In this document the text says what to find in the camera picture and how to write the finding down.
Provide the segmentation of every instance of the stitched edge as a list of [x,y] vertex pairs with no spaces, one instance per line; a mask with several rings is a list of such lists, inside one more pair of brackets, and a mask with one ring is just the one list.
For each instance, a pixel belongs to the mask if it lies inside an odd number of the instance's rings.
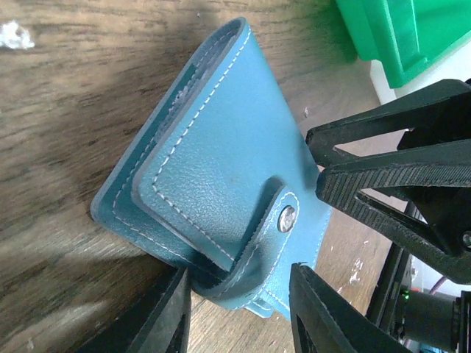
[[288,235],[286,236],[286,239],[283,243],[283,245],[281,246],[281,249],[280,249],[280,252],[278,252],[278,256],[275,260],[275,263],[273,263],[273,266],[272,268],[270,268],[270,272],[268,273],[268,276],[265,278],[265,280],[263,281],[262,283],[262,286],[260,288],[260,290],[245,304],[242,304],[242,305],[239,305],[238,307],[236,307],[235,309],[239,309],[241,307],[244,307],[248,304],[252,304],[253,301],[255,300],[255,298],[257,298],[260,293],[262,293],[263,289],[265,289],[266,287],[266,283],[268,282],[268,280],[270,279],[270,277],[273,275],[273,271],[275,270],[275,267],[276,265],[278,264],[278,261],[280,260],[280,257],[281,257],[281,253],[283,252],[283,250],[285,249],[285,246],[286,244],[288,243],[288,240],[289,238],[291,237],[291,234],[293,232],[293,229],[295,228],[296,226],[296,223],[297,223],[297,220],[300,218],[300,213],[301,213],[301,207],[300,207],[300,200],[298,200],[298,198],[296,197],[296,195],[294,195],[294,193],[286,193],[286,194],[292,194],[292,196],[294,197],[294,199],[296,200],[296,204],[297,204],[297,216],[296,216],[296,219],[294,220],[294,224],[293,224],[293,227],[291,228],[291,230],[289,231]]
[[265,311],[270,311],[270,309],[269,309],[268,307],[263,307],[262,305],[260,305],[260,304],[257,303],[257,302],[253,302],[252,304],[257,305],[259,308],[261,308],[261,309],[263,309],[263,310],[265,310]]
[[[249,36],[250,36],[250,28],[249,28],[249,34],[247,35],[247,38],[246,38],[246,42],[248,41],[249,39]],[[203,55],[203,57],[200,59],[200,61],[198,62],[198,64],[196,66],[199,66],[201,64],[201,62],[203,61],[203,59],[206,57],[206,55],[208,55],[208,52],[214,47],[214,45],[212,45],[208,51],[205,53],[205,55]],[[143,237],[145,237],[147,240],[150,240],[151,242],[153,242],[155,245],[159,246],[160,248],[162,249],[165,249],[166,251],[170,252],[171,254],[183,259],[184,261],[186,261],[187,263],[190,263],[192,264],[193,266],[195,266],[196,268],[199,268],[201,271],[204,271],[205,273],[211,275],[213,278],[215,279],[218,279],[218,280],[221,280],[219,277],[217,277],[216,275],[212,274],[211,272],[209,272],[208,270],[198,266],[196,263],[193,263],[191,262],[189,259],[187,259],[186,257],[182,256],[181,254],[178,254],[176,252],[173,252],[171,249],[169,249],[168,247],[158,243],[156,240],[154,240],[153,238],[151,238],[150,236],[148,236],[147,234],[143,233],[142,231],[140,231],[139,229],[137,228],[134,228],[131,224],[127,223],[124,219],[122,219],[121,217],[119,217],[116,213],[116,202],[118,201],[118,197],[119,195],[121,194],[121,192],[124,190],[124,188],[126,187],[126,185],[128,184],[128,182],[130,181],[131,179],[131,176],[132,176],[132,173],[134,173],[134,171],[136,170],[136,168],[138,167],[139,163],[142,161],[142,158],[144,157],[144,155],[147,153],[147,151],[149,150],[149,147],[152,145],[152,143],[154,142],[154,138],[151,138],[149,143],[147,144],[146,148],[144,149],[144,151],[141,153],[141,156],[139,157],[138,161],[134,164],[134,167],[131,169],[130,171],[130,174],[129,176],[126,178],[126,180],[124,181],[123,185],[121,186],[121,188],[119,189],[118,193],[116,193],[116,196],[113,200],[113,209],[112,209],[112,212],[115,216],[115,219],[117,219],[118,221],[120,221],[122,224],[124,224],[125,226],[127,226],[130,230],[132,230],[133,232],[136,232],[138,233],[139,235],[142,235]]]
[[199,117],[199,114],[202,112],[202,110],[206,107],[206,105],[208,104],[208,102],[210,101],[211,97],[213,96],[213,94],[216,92],[217,88],[220,86],[221,82],[226,78],[227,76],[227,73],[229,72],[229,70],[233,67],[234,63],[236,62],[238,56],[240,55],[240,53],[242,52],[242,50],[244,50],[249,38],[250,38],[250,34],[252,33],[252,30],[250,29],[249,27],[249,32],[247,33],[247,37],[245,38],[241,48],[237,51],[237,53],[235,54],[234,58],[231,60],[231,63],[229,64],[229,66],[227,67],[226,71],[223,73],[222,77],[219,79],[219,81],[216,83],[216,85],[214,86],[213,90],[211,91],[211,93],[209,94],[209,96],[206,98],[205,102],[203,103],[203,105],[198,109],[198,111],[196,112],[195,116],[191,119],[190,121],[190,124],[186,127],[185,131],[182,133],[182,135],[178,138],[177,142],[172,146],[171,148],[171,151],[169,153],[169,155],[165,158],[165,160],[162,162],[162,164],[160,165],[159,167],[159,170],[157,172],[157,174],[155,175],[154,177],[154,182],[152,183],[152,188],[154,189],[154,191],[156,192],[157,195],[159,195],[161,197],[162,200],[164,200],[171,208],[173,208],[175,211],[177,211],[177,213],[179,215],[181,215],[183,217],[183,219],[185,219],[189,224],[191,224],[194,228],[196,228],[200,233],[202,233],[216,248],[219,249],[219,251],[221,251],[224,255],[226,255],[227,257],[229,257],[232,261],[234,261],[234,257],[231,256],[225,249],[223,249],[216,241],[214,241],[214,239],[212,239],[211,236],[209,236],[209,234],[204,230],[202,229],[200,226],[198,226],[193,220],[191,220],[179,207],[175,206],[175,203],[172,202],[167,196],[163,195],[158,189],[157,189],[157,186],[155,185],[157,183],[157,178],[158,176],[162,173],[162,170],[163,170],[163,167],[165,164],[167,164],[167,162],[170,160],[170,157],[173,155],[173,153],[175,153],[175,150],[177,149],[178,145],[180,145],[180,143],[182,142],[182,139],[188,134],[188,131],[189,129],[193,126],[195,120]]
[[247,266],[250,264],[250,261],[252,260],[253,258],[253,255],[255,254],[255,252],[257,251],[258,247],[260,246],[262,240],[265,238],[265,235],[266,233],[268,232],[268,229],[270,228],[270,226],[272,225],[273,221],[275,220],[275,217],[278,215],[278,211],[280,210],[280,206],[281,204],[283,203],[283,200],[286,199],[288,197],[288,195],[292,195],[294,196],[294,198],[297,200],[296,198],[296,195],[294,195],[294,193],[292,193],[291,191],[285,193],[282,198],[280,199],[280,201],[277,203],[276,207],[275,207],[275,210],[272,212],[272,216],[270,217],[269,221],[268,221],[268,224],[266,225],[265,229],[263,230],[263,233],[262,235],[260,236],[260,238],[257,240],[253,250],[252,250],[252,253],[250,254],[249,256],[249,259],[247,260],[247,262],[245,263],[244,267],[241,269],[241,272],[239,273],[239,275],[237,276],[237,279],[234,280],[234,282],[229,286],[227,287],[226,289],[224,289],[220,294],[218,294],[217,296],[214,296],[215,299],[219,298],[222,294],[226,293],[229,289],[231,289],[232,287],[234,287],[234,285],[237,284],[237,282],[242,278],[242,275],[244,274],[245,270],[247,269]]
[[[228,35],[233,35],[233,31],[229,31],[228,33],[226,33],[225,35],[223,35],[222,37],[220,37],[216,42],[214,42],[214,44],[212,46],[210,46],[210,48],[205,52],[205,54],[201,57],[201,59],[199,59],[198,63],[196,64],[196,68],[198,68],[201,63],[203,62],[203,60],[206,58],[206,56],[209,54],[209,52],[211,50],[213,50],[213,48],[218,45],[219,43],[221,43],[221,40],[223,40],[224,38],[226,38]],[[195,72],[193,73],[193,75],[191,75],[190,79],[188,80],[188,84],[183,88],[183,90],[185,90],[185,88],[188,88],[188,91],[192,90],[195,86],[195,84],[197,83],[197,81],[195,82],[191,82],[193,81],[194,77],[196,76],[198,70],[195,70]],[[169,109],[169,113],[171,114],[168,114],[166,119],[169,118],[169,116],[173,115],[174,113],[172,113],[172,111],[174,110],[174,106],[175,104],[177,103],[177,100],[179,98],[179,95],[180,95],[180,92],[175,96],[175,99],[174,101],[171,103],[171,106],[170,106],[170,109]],[[158,133],[158,130],[155,132],[154,134],[154,138],[156,138],[157,136],[157,133]]]
[[281,305],[283,305],[283,306],[287,309],[288,313],[290,313],[289,306],[286,305],[286,304],[283,302],[283,300],[281,300],[280,298],[278,298],[276,295],[274,295],[274,294],[273,294],[271,291],[269,291],[268,289],[265,290],[265,291],[266,291],[270,296],[272,296],[277,302],[279,302]]
[[[329,213],[327,215],[327,217],[325,218],[325,222],[324,222],[324,228],[322,229],[322,234],[325,235],[325,231],[327,230],[327,226],[329,224],[329,220],[330,220],[330,214],[332,213],[332,210],[329,210]],[[324,239],[324,237],[322,236],[319,240],[319,243],[317,244],[317,248],[316,248],[316,256],[315,256],[315,260],[313,260],[313,263],[311,266],[309,266],[311,269],[314,269],[314,263],[316,262],[317,260],[317,255],[319,254],[319,250],[320,250],[320,247],[321,247],[321,244],[322,244],[322,239]],[[276,295],[274,295],[270,290],[265,290],[270,296],[272,296],[273,298],[275,298],[280,304],[282,304],[286,309],[288,309],[289,311],[289,306],[280,298],[276,297]]]

